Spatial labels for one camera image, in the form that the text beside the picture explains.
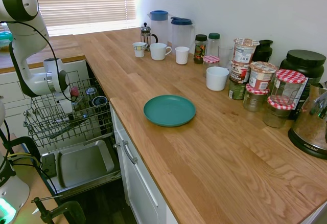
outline wooden floor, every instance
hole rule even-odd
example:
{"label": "wooden floor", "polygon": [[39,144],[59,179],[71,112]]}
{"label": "wooden floor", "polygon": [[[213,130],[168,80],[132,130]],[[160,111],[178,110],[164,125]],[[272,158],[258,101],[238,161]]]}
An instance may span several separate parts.
{"label": "wooden floor", "polygon": [[70,200],[80,203],[87,224],[136,224],[121,179],[65,199]]}

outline black canister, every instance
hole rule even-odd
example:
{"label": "black canister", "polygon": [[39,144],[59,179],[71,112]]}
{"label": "black canister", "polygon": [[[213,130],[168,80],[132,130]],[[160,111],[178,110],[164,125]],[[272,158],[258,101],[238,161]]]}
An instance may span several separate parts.
{"label": "black canister", "polygon": [[290,50],[286,59],[281,63],[281,69],[289,69],[300,72],[306,76],[306,80],[298,91],[294,103],[295,108],[289,118],[296,119],[301,107],[309,96],[310,83],[319,82],[324,68],[326,57],[322,54],[308,50]]}
{"label": "black canister", "polygon": [[272,40],[260,40],[260,45],[256,47],[252,57],[252,61],[268,62],[272,54],[272,48],[270,45],[273,43]]}

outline dishwasher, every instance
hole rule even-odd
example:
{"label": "dishwasher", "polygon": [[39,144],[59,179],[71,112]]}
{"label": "dishwasher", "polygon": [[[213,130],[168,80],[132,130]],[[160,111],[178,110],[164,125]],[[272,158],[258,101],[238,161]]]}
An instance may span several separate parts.
{"label": "dishwasher", "polygon": [[61,198],[121,177],[109,102],[98,81],[89,78],[70,86],[78,91],[73,113],[65,114],[53,94],[31,98],[24,113],[24,127],[38,147],[61,147],[41,157],[48,184]]}

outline cabinet handle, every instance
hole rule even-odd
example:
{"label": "cabinet handle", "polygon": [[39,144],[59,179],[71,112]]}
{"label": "cabinet handle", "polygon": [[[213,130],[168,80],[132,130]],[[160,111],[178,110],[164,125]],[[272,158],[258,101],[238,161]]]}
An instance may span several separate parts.
{"label": "cabinet handle", "polygon": [[132,164],[136,164],[137,158],[134,158],[133,156],[131,156],[131,154],[128,153],[126,145],[128,145],[128,141],[123,141],[123,148],[124,148],[124,151],[125,151],[127,157],[132,162]]}

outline stainless steel kettle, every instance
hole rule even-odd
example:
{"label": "stainless steel kettle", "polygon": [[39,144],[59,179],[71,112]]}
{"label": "stainless steel kettle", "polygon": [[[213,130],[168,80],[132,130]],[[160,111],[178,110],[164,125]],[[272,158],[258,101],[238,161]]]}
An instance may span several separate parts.
{"label": "stainless steel kettle", "polygon": [[288,131],[291,142],[302,151],[327,159],[327,88],[320,83],[310,84],[309,97]]}
{"label": "stainless steel kettle", "polygon": [[158,43],[158,37],[152,34],[151,28],[147,26],[147,23],[143,24],[144,26],[141,27],[141,41],[147,43],[146,51],[150,51],[150,44],[151,44],[151,36],[155,38],[155,43]]}

